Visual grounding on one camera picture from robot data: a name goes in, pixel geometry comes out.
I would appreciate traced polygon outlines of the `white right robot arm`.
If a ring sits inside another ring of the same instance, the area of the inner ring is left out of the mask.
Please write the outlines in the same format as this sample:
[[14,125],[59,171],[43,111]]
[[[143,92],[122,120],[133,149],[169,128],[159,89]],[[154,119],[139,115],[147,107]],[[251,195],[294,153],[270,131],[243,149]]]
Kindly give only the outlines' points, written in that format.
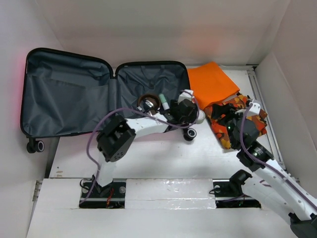
[[237,158],[248,168],[239,170],[223,189],[236,200],[249,196],[279,215],[299,238],[317,236],[317,200],[305,191],[260,143],[259,123],[247,117],[262,113],[258,103],[245,107],[231,103],[211,107],[212,126],[222,129],[217,135],[238,150]]

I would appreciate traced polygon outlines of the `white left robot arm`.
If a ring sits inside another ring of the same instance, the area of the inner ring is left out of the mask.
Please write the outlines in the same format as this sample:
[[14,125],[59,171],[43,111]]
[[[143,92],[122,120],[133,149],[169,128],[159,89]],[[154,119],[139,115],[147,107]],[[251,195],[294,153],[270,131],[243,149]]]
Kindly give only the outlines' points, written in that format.
[[183,130],[184,138],[189,141],[197,135],[190,126],[197,122],[199,107],[191,99],[174,102],[168,110],[156,111],[154,115],[140,113],[142,117],[136,119],[114,116],[97,135],[100,158],[92,188],[100,197],[111,193],[115,163],[125,156],[135,139],[175,129]]

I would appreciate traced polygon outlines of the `pink suitcase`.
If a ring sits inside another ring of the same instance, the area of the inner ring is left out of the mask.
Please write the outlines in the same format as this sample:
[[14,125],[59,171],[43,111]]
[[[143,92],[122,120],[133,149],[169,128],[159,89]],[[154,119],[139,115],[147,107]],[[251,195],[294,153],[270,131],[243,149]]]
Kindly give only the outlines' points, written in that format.
[[135,107],[147,93],[176,100],[190,88],[178,61],[127,62],[113,69],[103,59],[48,48],[26,57],[20,128],[29,153],[42,152],[43,139],[86,134],[109,112]]

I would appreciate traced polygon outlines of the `white tape roll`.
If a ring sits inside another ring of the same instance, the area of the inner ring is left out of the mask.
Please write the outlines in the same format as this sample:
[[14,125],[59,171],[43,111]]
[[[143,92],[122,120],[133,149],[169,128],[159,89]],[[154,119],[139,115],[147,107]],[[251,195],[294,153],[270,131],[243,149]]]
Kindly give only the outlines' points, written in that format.
[[203,110],[199,110],[199,114],[198,114],[198,118],[197,118],[196,124],[203,123],[205,118],[206,118],[206,115],[205,115],[204,111]]

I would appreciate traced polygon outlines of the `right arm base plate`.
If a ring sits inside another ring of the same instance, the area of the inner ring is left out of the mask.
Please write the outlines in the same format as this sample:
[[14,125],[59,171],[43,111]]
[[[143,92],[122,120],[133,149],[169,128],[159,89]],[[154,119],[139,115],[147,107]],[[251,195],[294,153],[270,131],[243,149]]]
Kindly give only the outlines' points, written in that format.
[[214,196],[216,208],[261,208],[261,204],[238,191],[234,191],[229,179],[213,179],[213,188],[209,191]]

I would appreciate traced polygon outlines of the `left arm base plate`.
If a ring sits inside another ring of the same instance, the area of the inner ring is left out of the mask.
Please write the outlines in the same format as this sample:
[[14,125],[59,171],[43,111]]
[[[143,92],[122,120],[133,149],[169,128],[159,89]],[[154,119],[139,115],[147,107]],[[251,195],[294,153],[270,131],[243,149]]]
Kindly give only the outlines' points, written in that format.
[[81,195],[79,207],[82,209],[124,209],[126,195],[126,181],[114,180],[111,185],[99,193],[94,187],[86,199],[91,188],[92,181],[82,179],[80,181]]

